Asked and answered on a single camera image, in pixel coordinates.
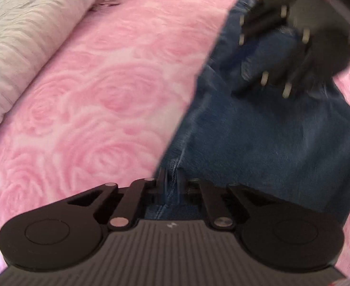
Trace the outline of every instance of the rose pattern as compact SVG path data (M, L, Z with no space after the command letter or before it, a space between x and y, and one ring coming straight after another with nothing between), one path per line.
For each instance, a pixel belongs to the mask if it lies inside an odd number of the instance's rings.
M124 0L89 12L0 126L0 227L150 176L234 1ZM350 104L350 70L336 82ZM350 276L350 217L345 233L337 266Z

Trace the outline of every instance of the pillow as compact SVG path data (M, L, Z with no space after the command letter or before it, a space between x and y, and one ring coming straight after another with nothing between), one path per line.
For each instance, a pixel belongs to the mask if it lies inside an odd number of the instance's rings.
M0 1L0 123L94 1Z

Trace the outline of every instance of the blue denim jeans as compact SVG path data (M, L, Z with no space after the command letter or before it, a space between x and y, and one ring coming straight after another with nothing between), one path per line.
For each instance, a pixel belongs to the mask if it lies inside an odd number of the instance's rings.
M197 78L197 88L160 166L172 181L168 202L146 218L198 218L176 205L176 169L218 186L242 183L332 214L350 212L350 107L334 83L284 99L279 87L249 80L282 61L296 45L295 30L281 27L238 47L240 16L256 0L238 0ZM232 91L244 91L240 97Z

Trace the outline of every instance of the ribbed gray panel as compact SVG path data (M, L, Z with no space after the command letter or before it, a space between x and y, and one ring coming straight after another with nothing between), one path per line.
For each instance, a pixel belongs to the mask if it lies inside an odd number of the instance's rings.
M14 267L1 286L328 286L343 276L334 268L293 274L248 256L231 233L203 221L141 220L110 234L98 253L78 266L34 273Z

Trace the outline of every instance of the denim fabric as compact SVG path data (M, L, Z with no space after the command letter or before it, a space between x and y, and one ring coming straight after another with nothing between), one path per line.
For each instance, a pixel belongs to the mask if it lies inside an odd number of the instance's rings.
M282 27L238 48L240 16L256 0L238 0L197 79L193 102L161 166L172 175L168 203L153 219L197 218L176 205L175 171L218 186L242 183L343 223L350 212L350 107L331 83L284 99L278 87L255 86L252 77L286 58L298 35Z

